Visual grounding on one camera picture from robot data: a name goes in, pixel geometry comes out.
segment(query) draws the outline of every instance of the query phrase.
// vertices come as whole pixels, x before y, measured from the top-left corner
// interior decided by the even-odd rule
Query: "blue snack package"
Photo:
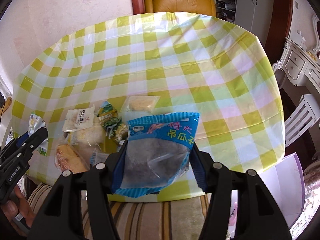
[[[144,116],[128,121],[124,175],[116,194],[140,197],[169,186],[188,170],[199,113]]]

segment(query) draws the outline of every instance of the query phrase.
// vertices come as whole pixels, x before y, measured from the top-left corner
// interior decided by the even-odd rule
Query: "orange leather armchair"
[[[214,0],[144,0],[146,13],[190,12],[216,16]]]

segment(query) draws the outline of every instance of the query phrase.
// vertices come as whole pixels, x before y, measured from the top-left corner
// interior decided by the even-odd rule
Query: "drawer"
[[[288,59],[287,64],[285,64],[285,69],[289,75],[289,79],[297,80],[303,72],[298,68],[298,66],[293,63],[291,59]]]
[[[320,72],[312,64],[309,64],[306,75],[310,79],[310,81],[313,83],[313,85],[316,87],[316,89],[319,91],[320,90]]]
[[[302,70],[303,65],[306,63],[305,60],[303,60],[297,53],[295,53],[293,50],[290,53],[289,59],[292,60],[292,62],[295,63],[295,65]]]

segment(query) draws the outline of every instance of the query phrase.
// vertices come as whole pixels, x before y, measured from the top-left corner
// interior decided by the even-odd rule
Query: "tablecloth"
[[[28,175],[49,185],[60,175],[55,142],[69,109],[108,100],[120,110],[128,95],[160,96],[155,114],[199,112],[199,149],[234,171],[262,172],[284,156],[280,93],[258,38],[215,17],[151,13],[66,35],[17,77],[14,135],[28,130],[32,111],[49,132],[48,153],[34,154]],[[202,194],[190,168],[158,195],[110,200],[156,202]]]

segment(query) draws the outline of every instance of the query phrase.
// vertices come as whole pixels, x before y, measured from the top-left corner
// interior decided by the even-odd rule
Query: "silver screw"
[[[216,163],[213,164],[213,167],[216,168],[216,169],[221,169],[222,168],[222,164],[216,162]]]
[[[63,176],[63,177],[68,177],[70,174],[71,174],[71,171],[65,170],[65,171],[62,173],[62,176]]]
[[[97,165],[96,165],[96,168],[98,169],[98,170],[102,170],[102,169],[104,169],[105,168],[105,164],[104,163],[98,163]]]
[[[257,175],[256,171],[254,170],[248,170],[248,174],[253,177]]]

